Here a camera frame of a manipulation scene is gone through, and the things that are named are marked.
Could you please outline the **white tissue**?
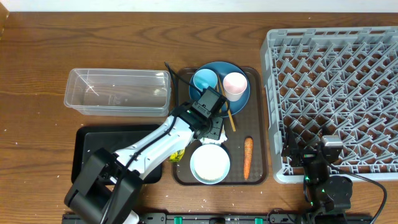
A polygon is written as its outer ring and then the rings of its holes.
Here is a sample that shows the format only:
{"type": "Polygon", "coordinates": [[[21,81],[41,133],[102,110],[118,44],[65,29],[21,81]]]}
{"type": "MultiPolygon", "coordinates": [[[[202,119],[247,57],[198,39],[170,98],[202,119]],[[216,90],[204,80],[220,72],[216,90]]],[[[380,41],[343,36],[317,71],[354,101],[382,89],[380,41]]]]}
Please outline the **white tissue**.
{"type": "Polygon", "coordinates": [[[219,140],[214,140],[214,139],[210,139],[210,138],[201,138],[201,139],[199,139],[199,141],[203,145],[205,145],[205,144],[214,144],[214,145],[217,145],[217,146],[220,146],[223,142],[225,142],[227,140],[228,140],[228,138],[225,135],[225,133],[221,133],[221,136],[220,136],[219,140]]]}

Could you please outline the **orange carrot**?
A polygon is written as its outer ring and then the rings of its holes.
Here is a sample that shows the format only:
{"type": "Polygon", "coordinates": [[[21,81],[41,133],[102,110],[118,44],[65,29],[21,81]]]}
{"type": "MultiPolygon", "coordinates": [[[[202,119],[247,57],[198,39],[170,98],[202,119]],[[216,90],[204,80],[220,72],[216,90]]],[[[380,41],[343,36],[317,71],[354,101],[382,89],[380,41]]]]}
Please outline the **orange carrot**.
{"type": "Polygon", "coordinates": [[[253,145],[254,141],[251,137],[247,137],[244,140],[244,168],[243,168],[243,175],[244,179],[248,180],[251,170],[251,161],[252,161],[252,154],[253,154],[253,145]]]}

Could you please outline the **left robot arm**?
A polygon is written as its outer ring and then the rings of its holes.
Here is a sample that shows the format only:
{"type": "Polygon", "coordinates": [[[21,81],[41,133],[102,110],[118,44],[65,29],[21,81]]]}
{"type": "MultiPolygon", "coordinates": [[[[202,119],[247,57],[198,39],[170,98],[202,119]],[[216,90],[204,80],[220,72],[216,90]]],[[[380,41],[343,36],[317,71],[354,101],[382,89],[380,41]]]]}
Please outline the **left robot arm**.
{"type": "Polygon", "coordinates": [[[65,196],[86,223],[138,223],[133,208],[144,179],[173,153],[222,124],[222,103],[188,101],[140,141],[115,152],[98,149],[65,196]]]}

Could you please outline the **light blue bowl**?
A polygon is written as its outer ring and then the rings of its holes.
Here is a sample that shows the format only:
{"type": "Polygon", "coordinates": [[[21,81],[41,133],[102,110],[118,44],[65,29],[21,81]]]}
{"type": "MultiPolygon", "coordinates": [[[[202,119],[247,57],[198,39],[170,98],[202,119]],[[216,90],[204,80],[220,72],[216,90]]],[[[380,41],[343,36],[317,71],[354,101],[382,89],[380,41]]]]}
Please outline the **light blue bowl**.
{"type": "Polygon", "coordinates": [[[228,153],[214,144],[198,147],[190,159],[190,170],[194,178],[206,185],[220,183],[228,175],[230,165],[228,153]]]}

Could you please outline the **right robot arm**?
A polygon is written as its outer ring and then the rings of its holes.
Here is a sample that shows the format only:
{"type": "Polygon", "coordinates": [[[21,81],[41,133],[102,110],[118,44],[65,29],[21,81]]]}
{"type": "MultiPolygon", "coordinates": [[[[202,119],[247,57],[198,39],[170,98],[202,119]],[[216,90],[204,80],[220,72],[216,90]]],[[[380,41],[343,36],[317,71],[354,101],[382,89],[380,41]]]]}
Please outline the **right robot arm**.
{"type": "Polygon", "coordinates": [[[351,208],[353,183],[342,175],[330,175],[331,163],[338,160],[343,142],[337,135],[326,133],[314,149],[299,146],[288,128],[281,155],[291,159],[292,167],[304,171],[303,193],[311,207],[295,217],[295,223],[347,223],[345,211],[351,208]]]}

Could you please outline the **foil snack wrapper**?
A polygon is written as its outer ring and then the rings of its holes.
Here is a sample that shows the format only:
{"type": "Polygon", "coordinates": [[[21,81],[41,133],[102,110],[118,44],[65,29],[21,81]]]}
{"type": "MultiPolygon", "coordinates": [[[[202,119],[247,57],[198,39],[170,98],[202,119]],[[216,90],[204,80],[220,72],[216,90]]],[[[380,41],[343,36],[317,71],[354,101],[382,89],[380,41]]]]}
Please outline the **foil snack wrapper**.
{"type": "Polygon", "coordinates": [[[170,162],[179,162],[185,154],[185,150],[181,149],[179,151],[174,152],[169,156],[170,162]]]}

